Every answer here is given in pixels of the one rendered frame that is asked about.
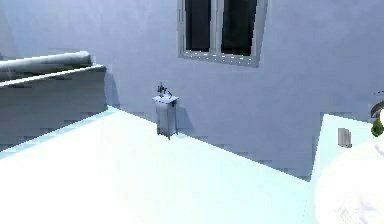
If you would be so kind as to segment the dark sink faucet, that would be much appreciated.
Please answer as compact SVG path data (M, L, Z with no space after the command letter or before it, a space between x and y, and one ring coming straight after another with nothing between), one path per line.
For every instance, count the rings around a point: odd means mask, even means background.
M172 93L168 90L167 87L165 87L163 84L160 84L158 87L157 87L157 92L159 93L159 96L160 97L164 97L165 95L167 95L169 98L172 97Z

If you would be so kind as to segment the grey framed window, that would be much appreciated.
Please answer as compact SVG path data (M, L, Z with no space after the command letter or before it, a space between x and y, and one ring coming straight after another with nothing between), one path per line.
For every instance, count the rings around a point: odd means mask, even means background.
M178 57L259 66L268 0L177 0Z

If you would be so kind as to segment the small grey bin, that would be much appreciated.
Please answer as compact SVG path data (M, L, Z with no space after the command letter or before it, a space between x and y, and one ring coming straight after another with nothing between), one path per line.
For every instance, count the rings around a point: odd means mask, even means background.
M351 148L351 132L346 128L338 129L338 145L344 148Z

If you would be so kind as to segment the white round table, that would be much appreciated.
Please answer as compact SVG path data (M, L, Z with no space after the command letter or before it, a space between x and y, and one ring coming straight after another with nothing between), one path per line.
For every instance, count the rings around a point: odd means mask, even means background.
M324 168L314 208L316 224L384 224L384 137L343 151Z

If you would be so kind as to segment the dark curved object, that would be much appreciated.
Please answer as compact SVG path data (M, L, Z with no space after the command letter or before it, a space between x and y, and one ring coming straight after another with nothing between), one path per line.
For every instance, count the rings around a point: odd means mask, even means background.
M378 118L380 115L380 111L384 108L384 101L381 101L377 104L375 104L371 109L371 117L372 118Z

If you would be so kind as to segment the green house plant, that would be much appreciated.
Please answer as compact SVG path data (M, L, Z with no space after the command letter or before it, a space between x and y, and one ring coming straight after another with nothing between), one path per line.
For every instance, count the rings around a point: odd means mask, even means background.
M378 137L384 132L384 126L382 125L379 119L376 119L371 128L371 133L373 136Z

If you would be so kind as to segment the white pedestal sink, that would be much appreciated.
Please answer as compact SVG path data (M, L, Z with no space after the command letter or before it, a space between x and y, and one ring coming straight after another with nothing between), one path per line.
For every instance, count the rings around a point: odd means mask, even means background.
M168 139L173 134L178 133L176 104L178 98L176 96L164 95L152 98L156 110L157 133Z

